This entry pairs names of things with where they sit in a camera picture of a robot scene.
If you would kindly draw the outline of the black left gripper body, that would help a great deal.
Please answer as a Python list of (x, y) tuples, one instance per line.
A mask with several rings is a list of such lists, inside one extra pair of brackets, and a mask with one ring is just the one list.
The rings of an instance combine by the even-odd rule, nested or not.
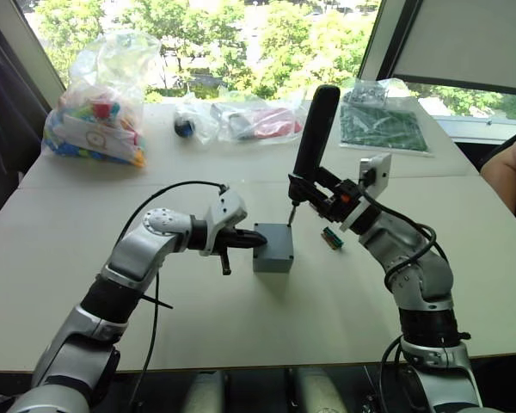
[(235, 228), (224, 228), (220, 230), (215, 238), (213, 254), (223, 256), (229, 248), (239, 248), (240, 231)]

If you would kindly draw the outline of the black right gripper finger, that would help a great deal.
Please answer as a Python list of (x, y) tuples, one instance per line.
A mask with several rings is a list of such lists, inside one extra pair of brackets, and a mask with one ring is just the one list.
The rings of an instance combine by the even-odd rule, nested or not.
[(330, 190), (332, 193), (336, 191), (336, 188), (341, 183), (341, 179), (335, 176), (333, 173), (325, 169), (323, 166), (319, 166), (316, 169), (315, 183), (321, 187)]
[(329, 215), (331, 207), (331, 199), (316, 189), (314, 186), (295, 186), (295, 207), (308, 202), (311, 204), (319, 215)]

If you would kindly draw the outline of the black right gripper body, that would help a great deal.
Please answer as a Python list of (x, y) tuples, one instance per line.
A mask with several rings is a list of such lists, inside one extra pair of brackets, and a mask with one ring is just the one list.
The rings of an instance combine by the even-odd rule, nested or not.
[(359, 204), (359, 186), (354, 181), (345, 179), (329, 187), (329, 190), (332, 195), (327, 201), (325, 217), (330, 222), (341, 223)]

